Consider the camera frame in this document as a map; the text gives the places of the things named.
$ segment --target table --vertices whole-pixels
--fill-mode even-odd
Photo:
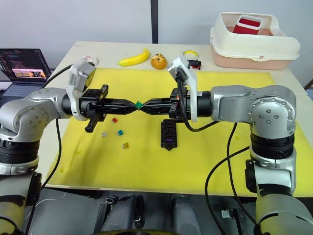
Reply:
[[[269,72],[273,81],[278,85],[289,87],[296,94],[297,97],[297,121],[299,122],[307,140],[313,146],[313,103],[307,96],[300,83],[294,75],[288,70],[247,70],[247,69],[231,69],[221,68],[214,64],[211,55],[211,46],[207,45],[160,45],[160,44],[126,44],[126,43],[100,43],[100,42],[76,42],[70,49],[68,54],[61,61],[56,71],[63,67],[75,63],[80,57],[92,55],[99,59],[98,67],[105,68],[119,68],[117,62],[122,57],[128,57],[141,52],[142,48],[146,47],[151,54],[162,53],[169,61],[169,63],[181,54],[184,50],[192,49],[200,54],[199,59],[202,61],[203,71],[240,71],[240,72]],[[139,70],[153,70],[150,61],[132,66],[131,69]],[[68,78],[68,71],[64,72],[53,82],[50,83],[52,87],[65,88]],[[61,135],[63,136],[69,120],[60,120]],[[57,137],[54,122],[50,123],[44,131],[41,140],[41,147],[39,149],[40,163],[38,171],[43,174],[43,179],[47,176],[47,172],[51,163],[55,159],[58,149]]]

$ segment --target pink container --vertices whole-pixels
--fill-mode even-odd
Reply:
[[[258,34],[233,33],[242,15],[262,19]],[[280,70],[299,57],[300,44],[287,37],[272,15],[221,13],[211,28],[210,42],[214,62],[221,67]]]

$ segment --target orange toy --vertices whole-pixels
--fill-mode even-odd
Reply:
[[[158,53],[158,54],[152,56],[151,65],[153,68],[155,68],[157,70],[163,70],[167,66],[167,61],[162,54]]]

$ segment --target laptop keyboard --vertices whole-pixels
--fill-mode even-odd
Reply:
[[[39,90],[41,87],[37,86],[21,86],[21,85],[11,85],[3,94],[3,96],[17,96],[25,97],[30,93]]]

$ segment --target white wall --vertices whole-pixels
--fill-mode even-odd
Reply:
[[[159,0],[159,43],[209,44],[220,12],[250,12],[277,17],[280,28],[301,44],[300,58],[289,65],[305,86],[313,76],[313,0]]]
[[[0,48],[40,48],[56,67],[76,41],[151,43],[147,0],[0,0]]]

